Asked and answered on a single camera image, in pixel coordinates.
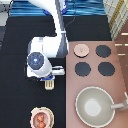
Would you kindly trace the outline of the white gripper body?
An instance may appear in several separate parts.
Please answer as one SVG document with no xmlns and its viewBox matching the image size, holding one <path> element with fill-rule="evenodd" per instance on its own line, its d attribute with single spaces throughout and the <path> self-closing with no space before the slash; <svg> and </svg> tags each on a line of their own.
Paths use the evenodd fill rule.
<svg viewBox="0 0 128 128">
<path fill-rule="evenodd" d="M 47 76 L 36 75 L 30 69 L 27 69 L 27 77 L 30 78 L 30 79 L 33 79 L 33 80 L 37 80 L 37 81 L 54 80 L 56 76 L 60 76 L 60 75 L 64 75 L 64 74 L 65 74 L 65 70 L 64 70 L 64 68 L 62 66 L 54 66 L 52 68 L 52 72 Z"/>
</svg>

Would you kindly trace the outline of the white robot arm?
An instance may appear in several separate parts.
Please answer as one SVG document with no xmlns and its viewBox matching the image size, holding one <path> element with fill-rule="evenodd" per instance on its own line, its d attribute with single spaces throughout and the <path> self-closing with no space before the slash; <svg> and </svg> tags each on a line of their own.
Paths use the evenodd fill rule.
<svg viewBox="0 0 128 128">
<path fill-rule="evenodd" d="M 41 81 L 54 80 L 56 75 L 64 75 L 62 66 L 52 66 L 49 58 L 63 58 L 69 52 L 59 0 L 28 0 L 48 11 L 54 20 L 55 36 L 34 37 L 28 44 L 27 76 Z"/>
</svg>

